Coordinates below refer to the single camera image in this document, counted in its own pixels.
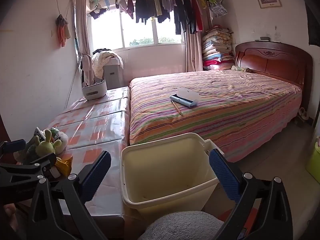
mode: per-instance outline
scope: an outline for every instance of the stack of folded blankets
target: stack of folded blankets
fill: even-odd
[[[204,70],[231,69],[235,58],[232,54],[232,36],[228,29],[215,25],[202,38],[202,59]]]

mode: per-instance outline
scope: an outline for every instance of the person's hand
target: person's hand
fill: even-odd
[[[10,226],[14,231],[17,231],[18,229],[18,221],[15,215],[16,212],[16,206],[14,204],[8,204],[3,206],[5,213],[9,217],[9,223]]]

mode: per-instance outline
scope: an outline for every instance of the wooden headboard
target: wooden headboard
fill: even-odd
[[[313,59],[304,50],[279,42],[246,42],[236,46],[236,65],[300,87],[301,106],[308,109]]]

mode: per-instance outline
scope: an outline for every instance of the window pane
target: window pane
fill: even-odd
[[[141,22],[136,23],[136,14],[133,13],[133,20],[129,14],[121,13],[124,46],[137,46],[144,44],[153,44],[153,33],[151,18],[147,20],[147,24]]]
[[[93,49],[122,48],[119,10],[111,10],[102,14],[98,19],[90,17],[92,24]]]
[[[176,35],[176,26],[174,24],[173,11],[170,12],[170,20],[167,18],[162,23],[156,20],[159,43],[174,42],[181,43],[181,35]]]

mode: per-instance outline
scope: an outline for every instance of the checkered tablecloth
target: checkered tablecloth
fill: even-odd
[[[127,216],[120,189],[120,153],[129,142],[129,125],[130,90],[125,87],[108,90],[104,97],[96,100],[81,98],[48,126],[57,127],[68,135],[67,149],[60,157],[68,159],[73,156],[72,173],[78,174],[85,165],[93,163],[102,151],[111,154],[111,168],[93,199],[85,206],[96,221],[101,221],[101,218],[108,221],[114,219],[113,224],[120,221],[118,230],[124,230],[126,222],[123,217]],[[60,203],[63,213],[68,215],[65,201]],[[117,232],[112,236],[123,235],[123,232]]]

